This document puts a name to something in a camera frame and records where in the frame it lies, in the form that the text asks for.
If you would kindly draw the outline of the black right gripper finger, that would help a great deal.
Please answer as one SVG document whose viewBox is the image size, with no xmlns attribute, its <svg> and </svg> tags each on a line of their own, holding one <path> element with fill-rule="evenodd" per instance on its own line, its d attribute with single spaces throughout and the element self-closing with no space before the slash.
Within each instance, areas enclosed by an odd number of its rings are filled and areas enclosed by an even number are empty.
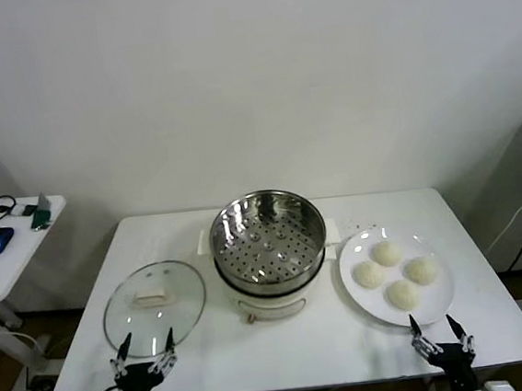
<svg viewBox="0 0 522 391">
<path fill-rule="evenodd" d="M 423 335 L 423 332 L 412 315 L 409 315 L 409 323 L 411 325 L 412 346 L 421 358 L 432 358 L 443 352 L 438 344 L 430 341 Z"/>
<path fill-rule="evenodd" d="M 455 320 L 451 315 L 446 315 L 446 320 L 450 325 L 451 330 L 454 332 L 456 338 L 459 340 L 461 349 L 466 353 L 474 353 L 474 342 L 475 339 L 471 334 L 467 334 L 466 330 L 463 329 L 462 325 L 459 324 L 457 320 Z"/>
</svg>

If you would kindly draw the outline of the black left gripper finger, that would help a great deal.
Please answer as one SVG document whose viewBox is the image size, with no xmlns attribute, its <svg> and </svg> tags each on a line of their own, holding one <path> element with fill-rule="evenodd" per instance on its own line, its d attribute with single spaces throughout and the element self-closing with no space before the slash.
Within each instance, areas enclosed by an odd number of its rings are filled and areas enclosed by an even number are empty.
<svg viewBox="0 0 522 391">
<path fill-rule="evenodd" d="M 117 351 L 116 357 L 110 360 L 110 366 L 112 367 L 113 375 L 115 377 L 127 375 L 127 370 L 125 369 L 124 364 L 128 356 L 131 340 L 132 334 L 128 333 L 126 338 L 123 340 L 123 343 L 119 346 L 120 348 Z"/>
<path fill-rule="evenodd" d="M 169 375 L 170 371 L 176 363 L 177 355 L 175 353 L 176 343 L 174 342 L 173 328 L 168 330 L 166 339 L 166 347 L 161 357 L 156 360 L 150 367 L 150 373 L 161 376 Z"/>
</svg>

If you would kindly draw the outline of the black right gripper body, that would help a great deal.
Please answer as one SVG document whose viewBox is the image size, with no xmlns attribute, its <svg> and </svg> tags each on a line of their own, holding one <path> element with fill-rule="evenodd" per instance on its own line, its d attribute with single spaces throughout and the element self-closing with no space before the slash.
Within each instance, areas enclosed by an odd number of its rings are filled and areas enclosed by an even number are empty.
<svg viewBox="0 0 522 391">
<path fill-rule="evenodd" d="M 445 372 L 452 391 L 477 391 L 479 381 L 471 366 L 474 354 L 459 344 L 441 345 L 441 352 L 432 352 L 427 361 Z"/>
</svg>

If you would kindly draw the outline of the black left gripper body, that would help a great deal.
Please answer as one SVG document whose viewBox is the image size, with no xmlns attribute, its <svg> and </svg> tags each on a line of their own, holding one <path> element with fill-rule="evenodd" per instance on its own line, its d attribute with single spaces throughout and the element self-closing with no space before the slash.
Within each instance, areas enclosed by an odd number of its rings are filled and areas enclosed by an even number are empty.
<svg viewBox="0 0 522 391">
<path fill-rule="evenodd" d="M 125 375 L 115 378 L 120 391 L 151 391 L 164 381 L 164 374 L 151 362 L 135 363 L 126 367 Z"/>
</svg>

